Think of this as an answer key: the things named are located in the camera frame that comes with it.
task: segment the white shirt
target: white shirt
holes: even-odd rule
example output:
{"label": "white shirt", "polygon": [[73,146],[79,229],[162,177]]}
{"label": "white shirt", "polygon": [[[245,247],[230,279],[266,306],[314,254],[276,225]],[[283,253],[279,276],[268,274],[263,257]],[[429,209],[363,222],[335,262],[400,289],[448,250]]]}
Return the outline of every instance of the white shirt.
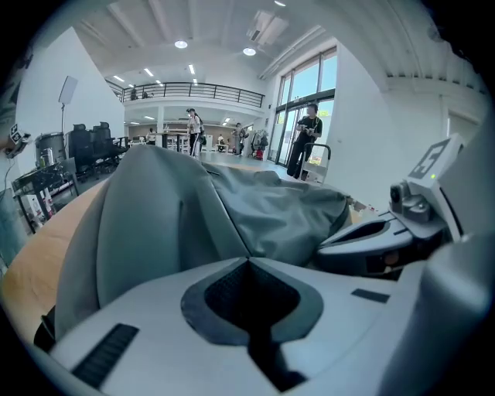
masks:
{"label": "white shirt", "polygon": [[188,127],[193,126],[192,134],[201,133],[201,121],[200,118],[195,115],[194,118],[189,119]]}

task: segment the person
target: person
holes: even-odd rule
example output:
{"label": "person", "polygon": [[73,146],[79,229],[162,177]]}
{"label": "person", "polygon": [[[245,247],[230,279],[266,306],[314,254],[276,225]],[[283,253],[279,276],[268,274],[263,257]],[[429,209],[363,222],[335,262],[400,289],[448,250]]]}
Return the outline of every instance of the person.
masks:
{"label": "person", "polygon": [[235,129],[232,131],[232,135],[234,137],[234,154],[239,155],[239,152],[241,151],[241,131],[242,131],[242,125],[240,122],[238,122],[235,125]]}
{"label": "person", "polygon": [[[222,136],[222,134],[221,134],[221,133],[220,133],[220,136],[218,137],[218,144],[219,144],[219,145],[224,145],[224,144],[225,144],[225,143],[224,143],[224,137]],[[225,147],[223,147],[223,146],[220,146],[220,147],[218,148],[218,151],[219,151],[219,152],[224,152],[224,150],[225,150]]]}
{"label": "person", "polygon": [[199,158],[201,152],[201,134],[202,125],[201,117],[196,113],[193,108],[188,108],[190,119],[187,128],[189,130],[189,153],[192,157]]}
{"label": "person", "polygon": [[249,137],[249,133],[242,129],[239,137],[241,138],[241,142],[239,144],[239,155],[242,155],[242,150],[244,149],[244,141]]}
{"label": "person", "polygon": [[153,128],[149,129],[149,133],[146,136],[146,144],[147,145],[156,145],[156,136],[154,135]]}
{"label": "person", "polygon": [[308,115],[297,123],[296,131],[299,131],[299,137],[292,147],[292,154],[287,165],[287,174],[299,178],[301,172],[302,163],[309,159],[312,148],[304,151],[304,145],[306,143],[314,143],[317,138],[322,135],[323,122],[317,116],[318,105],[311,103],[307,108]]}

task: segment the camera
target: camera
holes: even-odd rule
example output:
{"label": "camera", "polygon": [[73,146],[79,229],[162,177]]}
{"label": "camera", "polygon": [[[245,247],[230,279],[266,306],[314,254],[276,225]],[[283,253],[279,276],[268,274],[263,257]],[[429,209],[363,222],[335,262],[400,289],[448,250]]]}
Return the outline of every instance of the camera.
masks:
{"label": "camera", "polygon": [[411,195],[407,182],[392,184],[390,187],[391,209],[395,213],[402,213],[402,201]]}

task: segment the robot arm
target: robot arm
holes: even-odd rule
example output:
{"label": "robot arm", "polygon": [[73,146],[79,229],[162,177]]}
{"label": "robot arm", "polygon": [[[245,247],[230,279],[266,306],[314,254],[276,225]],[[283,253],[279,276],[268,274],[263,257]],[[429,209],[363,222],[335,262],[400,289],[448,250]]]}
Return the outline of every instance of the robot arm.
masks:
{"label": "robot arm", "polygon": [[7,158],[13,159],[31,142],[29,133],[18,130],[17,124],[10,128],[10,134],[3,142],[0,142],[0,150],[5,150]]}

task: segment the window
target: window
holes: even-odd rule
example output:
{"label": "window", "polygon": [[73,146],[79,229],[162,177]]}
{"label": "window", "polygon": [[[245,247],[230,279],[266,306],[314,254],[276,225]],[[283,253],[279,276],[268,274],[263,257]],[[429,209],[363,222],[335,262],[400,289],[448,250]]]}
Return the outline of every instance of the window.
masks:
{"label": "window", "polygon": [[314,59],[295,71],[290,101],[316,93],[318,70],[319,59]]}
{"label": "window", "polygon": [[321,90],[335,88],[337,81],[337,56],[335,53],[328,55],[323,61],[323,75]]}
{"label": "window", "polygon": [[291,79],[288,78],[284,81],[284,87],[282,91],[282,99],[280,100],[280,104],[286,104],[288,99],[288,90],[291,86]]}

